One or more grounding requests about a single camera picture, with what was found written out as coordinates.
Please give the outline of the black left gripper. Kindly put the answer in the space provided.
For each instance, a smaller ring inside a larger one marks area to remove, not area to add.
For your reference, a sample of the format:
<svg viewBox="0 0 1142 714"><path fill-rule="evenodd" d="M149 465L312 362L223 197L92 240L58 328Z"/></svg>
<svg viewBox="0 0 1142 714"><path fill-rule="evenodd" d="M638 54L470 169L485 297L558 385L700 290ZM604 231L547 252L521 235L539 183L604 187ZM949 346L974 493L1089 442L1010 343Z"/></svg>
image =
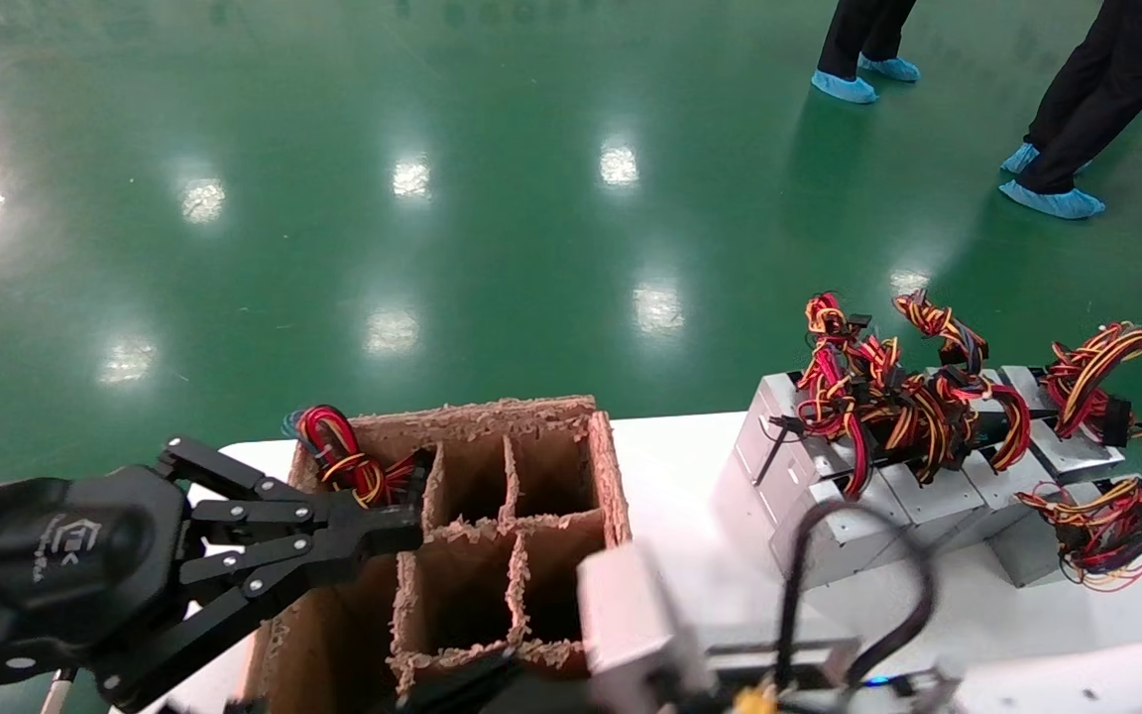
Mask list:
<svg viewBox="0 0 1142 714"><path fill-rule="evenodd" d="M180 488L139 465L0 486L0 685L140 636L180 610L172 585L196 613L98 660L100 696L145 709L304 593L424 541L419 529L323 529L183 561L175 578L186 507Z"/></svg>

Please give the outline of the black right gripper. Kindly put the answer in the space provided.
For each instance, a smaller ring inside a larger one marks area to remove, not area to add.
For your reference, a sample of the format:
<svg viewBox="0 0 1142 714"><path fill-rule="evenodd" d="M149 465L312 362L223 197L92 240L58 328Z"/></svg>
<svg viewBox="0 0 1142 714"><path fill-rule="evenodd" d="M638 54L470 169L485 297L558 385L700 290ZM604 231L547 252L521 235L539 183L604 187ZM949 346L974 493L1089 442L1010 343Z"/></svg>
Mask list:
<svg viewBox="0 0 1142 714"><path fill-rule="evenodd" d="M403 713L590 713L588 683L554 677L515 653L496 652L413 685Z"/></svg>

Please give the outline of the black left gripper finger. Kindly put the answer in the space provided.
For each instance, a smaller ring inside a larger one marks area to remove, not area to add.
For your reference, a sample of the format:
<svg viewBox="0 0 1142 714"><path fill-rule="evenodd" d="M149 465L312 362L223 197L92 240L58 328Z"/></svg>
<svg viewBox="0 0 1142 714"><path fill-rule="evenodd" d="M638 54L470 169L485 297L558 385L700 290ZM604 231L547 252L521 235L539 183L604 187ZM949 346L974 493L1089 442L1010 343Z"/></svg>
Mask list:
<svg viewBox="0 0 1142 714"><path fill-rule="evenodd" d="M195 503L188 516L207 537L423 535L417 502L372 508L362 506L352 492L307 494L185 435L164 446L156 470L171 482L184 480L217 494L218 499Z"/></svg>

